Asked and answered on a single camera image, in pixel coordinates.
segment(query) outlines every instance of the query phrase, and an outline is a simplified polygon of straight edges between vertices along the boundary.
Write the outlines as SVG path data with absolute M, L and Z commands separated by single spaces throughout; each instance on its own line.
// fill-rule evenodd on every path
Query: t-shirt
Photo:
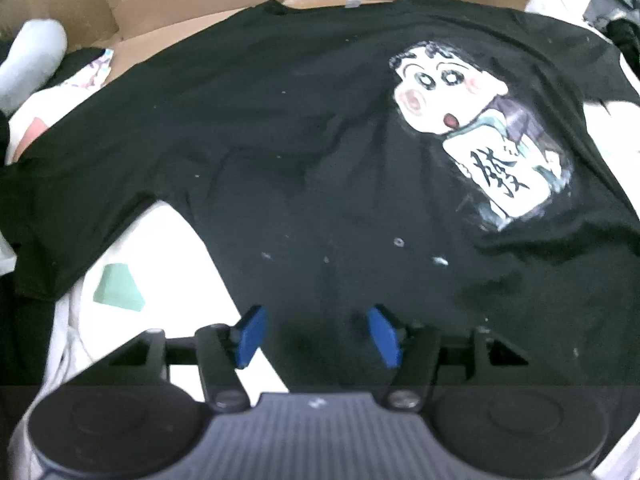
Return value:
M 640 103 L 619 60 L 582 28 L 454 0 L 244 10 L 2 170 L 17 290 L 60 297 L 165 200 L 238 309 L 267 307 L 293 391 L 388 383 L 376 303 L 487 326 L 579 383 L 637 383 L 640 223 L 583 113 Z

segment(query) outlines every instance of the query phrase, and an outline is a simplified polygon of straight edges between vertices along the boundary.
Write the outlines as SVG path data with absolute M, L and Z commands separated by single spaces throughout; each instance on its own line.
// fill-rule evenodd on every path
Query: cartoon face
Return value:
M 423 46 L 408 51 L 396 66 L 402 82 L 394 99 L 417 131 L 448 134 L 471 123 L 507 85 L 454 54 L 427 54 Z

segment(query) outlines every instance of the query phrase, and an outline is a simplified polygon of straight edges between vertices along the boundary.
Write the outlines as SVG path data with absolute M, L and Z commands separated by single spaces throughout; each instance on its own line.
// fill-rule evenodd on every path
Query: graphic print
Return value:
M 416 132 L 441 136 L 460 172 L 482 190 L 485 223 L 540 216 L 571 178 L 566 155 L 503 81 L 462 51 L 423 41 L 389 60 L 394 99 Z

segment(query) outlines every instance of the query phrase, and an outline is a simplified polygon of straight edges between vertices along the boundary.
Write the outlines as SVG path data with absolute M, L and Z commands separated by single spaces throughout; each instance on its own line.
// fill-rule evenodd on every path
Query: white speck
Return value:
M 324 400 L 322 397 L 316 397 L 315 399 L 310 400 L 308 402 L 308 405 L 314 410 L 318 410 L 319 408 L 326 406 L 326 400 Z

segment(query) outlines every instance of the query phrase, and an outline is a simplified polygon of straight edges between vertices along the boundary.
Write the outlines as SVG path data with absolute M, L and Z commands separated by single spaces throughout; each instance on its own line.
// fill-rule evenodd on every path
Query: red mouth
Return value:
M 445 115 L 443 122 L 447 128 L 451 128 L 452 130 L 455 130 L 460 126 L 460 122 L 458 121 L 458 119 L 451 114 Z

